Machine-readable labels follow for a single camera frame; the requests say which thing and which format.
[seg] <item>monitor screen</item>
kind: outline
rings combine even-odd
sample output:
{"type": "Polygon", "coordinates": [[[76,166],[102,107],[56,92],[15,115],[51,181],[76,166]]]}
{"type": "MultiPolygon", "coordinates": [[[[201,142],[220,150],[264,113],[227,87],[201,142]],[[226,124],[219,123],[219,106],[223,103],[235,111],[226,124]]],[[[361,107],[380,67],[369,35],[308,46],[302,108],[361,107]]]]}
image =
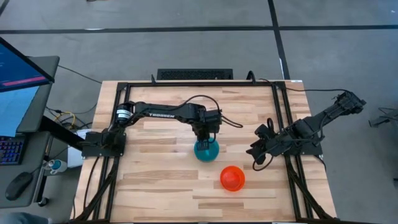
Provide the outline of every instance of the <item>monitor screen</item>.
{"type": "Polygon", "coordinates": [[[52,82],[36,64],[0,38],[0,92],[52,82]]]}

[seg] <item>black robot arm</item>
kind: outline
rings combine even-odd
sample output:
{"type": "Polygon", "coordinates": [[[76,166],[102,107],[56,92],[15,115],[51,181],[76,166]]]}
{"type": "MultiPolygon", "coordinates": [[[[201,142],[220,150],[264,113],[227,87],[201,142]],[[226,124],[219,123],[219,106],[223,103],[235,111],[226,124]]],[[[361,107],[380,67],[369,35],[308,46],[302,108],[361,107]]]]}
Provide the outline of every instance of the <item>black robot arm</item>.
{"type": "Polygon", "coordinates": [[[297,155],[302,151],[315,151],[324,138],[323,127],[326,124],[339,116],[360,113],[365,104],[354,93],[346,91],[338,95],[329,108],[315,116],[299,119],[279,133],[274,132],[272,120],[269,119],[268,127],[262,124],[256,129],[255,134],[260,139],[251,144],[252,148],[246,152],[260,165],[265,161],[266,153],[278,156],[282,153],[297,155]]]}
{"type": "Polygon", "coordinates": [[[181,123],[190,124],[197,136],[199,149],[208,149],[210,133],[218,133],[221,124],[219,109],[207,111],[203,105],[194,103],[170,106],[130,101],[118,106],[115,125],[126,128],[144,117],[176,119],[181,123]]]}

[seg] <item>metal bracket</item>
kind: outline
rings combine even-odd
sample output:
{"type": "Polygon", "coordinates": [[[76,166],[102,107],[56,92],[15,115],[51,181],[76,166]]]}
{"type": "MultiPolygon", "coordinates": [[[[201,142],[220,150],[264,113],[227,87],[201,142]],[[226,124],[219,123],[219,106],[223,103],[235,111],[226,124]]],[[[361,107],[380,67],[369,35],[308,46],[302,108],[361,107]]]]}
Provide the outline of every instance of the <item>metal bracket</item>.
{"type": "Polygon", "coordinates": [[[86,140],[81,143],[86,157],[119,157],[123,156],[126,145],[126,133],[118,134],[112,132],[96,133],[89,132],[86,140]]]}
{"type": "Polygon", "coordinates": [[[48,131],[51,133],[52,136],[56,137],[57,139],[68,143],[70,146],[74,147],[75,149],[82,150],[81,145],[79,142],[84,141],[81,137],[73,134],[71,131],[65,129],[61,125],[57,124],[50,118],[43,116],[42,122],[40,123],[40,131],[48,131]]]}
{"type": "Polygon", "coordinates": [[[118,83],[118,86],[116,87],[116,91],[122,91],[125,89],[129,84],[128,83],[118,83]]]}
{"type": "Polygon", "coordinates": [[[381,115],[376,119],[369,120],[369,125],[372,128],[377,128],[382,123],[388,123],[391,121],[393,121],[393,123],[395,123],[397,118],[398,118],[398,110],[393,109],[390,112],[388,112],[384,115],[381,115]]]}
{"type": "Polygon", "coordinates": [[[246,80],[251,80],[251,82],[252,82],[253,84],[256,83],[256,78],[255,78],[255,76],[254,76],[253,71],[249,71],[248,76],[246,77],[246,80]]]}
{"type": "Polygon", "coordinates": [[[150,80],[151,80],[151,82],[152,82],[152,85],[156,85],[156,80],[155,80],[155,77],[154,77],[153,74],[150,75],[150,80]]]}

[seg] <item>wooden tabletop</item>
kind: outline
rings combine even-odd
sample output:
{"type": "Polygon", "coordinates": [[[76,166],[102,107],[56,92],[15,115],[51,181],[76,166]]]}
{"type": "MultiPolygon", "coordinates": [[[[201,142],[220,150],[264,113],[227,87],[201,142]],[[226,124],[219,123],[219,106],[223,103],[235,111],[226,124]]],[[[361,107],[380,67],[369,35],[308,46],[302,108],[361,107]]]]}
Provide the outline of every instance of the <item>wooden tabletop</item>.
{"type": "MultiPolygon", "coordinates": [[[[103,82],[93,121],[94,131],[109,126],[117,82],[103,82]]],[[[290,88],[303,89],[303,83],[286,81],[290,88]]],[[[253,158],[245,153],[258,137],[254,130],[272,118],[279,130],[271,88],[268,86],[133,87],[131,101],[179,105],[193,95],[213,97],[227,118],[244,125],[236,129],[222,124],[217,141],[220,154],[215,161],[196,159],[196,137],[188,124],[174,119],[142,118],[126,129],[127,144],[120,159],[111,222],[254,222],[294,221],[292,199],[282,156],[274,158],[263,171],[252,170],[253,158]],[[220,172],[226,166],[240,167],[246,183],[238,192],[220,185],[220,172]]],[[[304,92],[288,90],[293,119],[310,115],[304,92]]],[[[279,95],[282,111],[283,101],[279,95]]],[[[206,98],[192,103],[215,104],[206,98]]],[[[83,207],[88,176],[94,158],[86,159],[75,197],[76,214],[83,207]]],[[[313,156],[302,156],[309,191],[330,215],[335,208],[323,165],[313,156]]],[[[98,161],[88,189],[88,202],[98,189],[102,158],[98,161]]],[[[107,192],[100,217],[104,217],[107,192]]],[[[298,190],[302,216],[305,210],[298,190]]]]}

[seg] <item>red cup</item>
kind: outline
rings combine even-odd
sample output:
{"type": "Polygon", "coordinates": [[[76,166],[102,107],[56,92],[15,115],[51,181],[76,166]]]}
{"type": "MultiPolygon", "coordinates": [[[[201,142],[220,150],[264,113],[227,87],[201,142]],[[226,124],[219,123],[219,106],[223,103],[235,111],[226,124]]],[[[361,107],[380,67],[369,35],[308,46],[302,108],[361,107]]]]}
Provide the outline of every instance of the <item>red cup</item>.
{"type": "Polygon", "coordinates": [[[244,173],[236,166],[228,166],[221,171],[220,182],[229,191],[241,190],[244,185],[244,173]]]}

